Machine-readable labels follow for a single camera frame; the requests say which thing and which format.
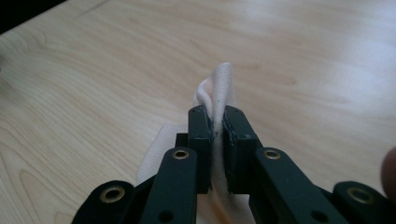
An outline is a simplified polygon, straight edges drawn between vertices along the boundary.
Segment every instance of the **wood grain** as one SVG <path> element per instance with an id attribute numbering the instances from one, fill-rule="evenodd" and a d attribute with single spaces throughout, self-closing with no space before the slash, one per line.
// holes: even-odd
<path id="1" fill-rule="evenodd" d="M 325 189 L 382 191 L 396 145 L 394 3 L 70 0 L 0 35 L 0 222 L 70 223 L 135 184 L 199 82 L 234 65 L 239 108 Z"/>

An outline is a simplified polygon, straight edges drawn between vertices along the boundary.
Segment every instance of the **cloth fold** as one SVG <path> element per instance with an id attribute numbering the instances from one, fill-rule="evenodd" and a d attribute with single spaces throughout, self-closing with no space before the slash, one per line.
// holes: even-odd
<path id="1" fill-rule="evenodd" d="M 230 63 L 220 64 L 203 80 L 192 100 L 204 105 L 212 119 L 215 138 L 212 144 L 212 187 L 207 195 L 198 195 L 197 223 L 254 223 L 247 195 L 231 195 L 227 190 L 222 156 L 222 119 L 226 105 L 236 106 L 233 72 Z M 164 125 L 150 146 L 137 174 L 138 184 L 157 174 L 166 150 L 175 146 L 176 134 L 186 133 L 187 125 Z"/>

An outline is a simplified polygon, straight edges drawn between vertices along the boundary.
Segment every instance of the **white cloth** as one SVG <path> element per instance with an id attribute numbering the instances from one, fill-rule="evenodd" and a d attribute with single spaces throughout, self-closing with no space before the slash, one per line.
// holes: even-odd
<path id="1" fill-rule="evenodd" d="M 204 105 L 213 120 L 215 138 L 212 145 L 212 186 L 207 195 L 198 195 L 197 223 L 254 223 L 248 208 L 248 196 L 230 195 L 222 157 L 222 119 L 226 105 L 236 106 L 233 73 L 230 63 L 220 64 L 201 82 L 193 97 L 193 106 Z M 164 125 L 150 146 L 137 174 L 138 183 L 157 174 L 163 154 L 175 146 L 176 134 L 186 133 L 187 125 Z"/>

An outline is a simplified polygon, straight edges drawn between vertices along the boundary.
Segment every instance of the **table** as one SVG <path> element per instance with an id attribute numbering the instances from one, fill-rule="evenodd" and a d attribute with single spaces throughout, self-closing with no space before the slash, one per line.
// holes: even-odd
<path id="1" fill-rule="evenodd" d="M 69 0 L 0 35 L 0 222 L 70 223 L 136 184 L 166 123 L 233 63 L 238 107 L 317 185 L 382 192 L 396 145 L 396 14 L 375 1 Z"/>

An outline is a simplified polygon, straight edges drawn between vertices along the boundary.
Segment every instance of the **wooden table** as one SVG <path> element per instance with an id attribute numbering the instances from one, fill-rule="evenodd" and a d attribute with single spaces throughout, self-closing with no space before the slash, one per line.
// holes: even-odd
<path id="1" fill-rule="evenodd" d="M 68 1 L 0 35 L 0 222 L 70 223 L 136 173 L 231 62 L 238 107 L 317 185 L 382 192 L 396 145 L 395 4 Z"/>

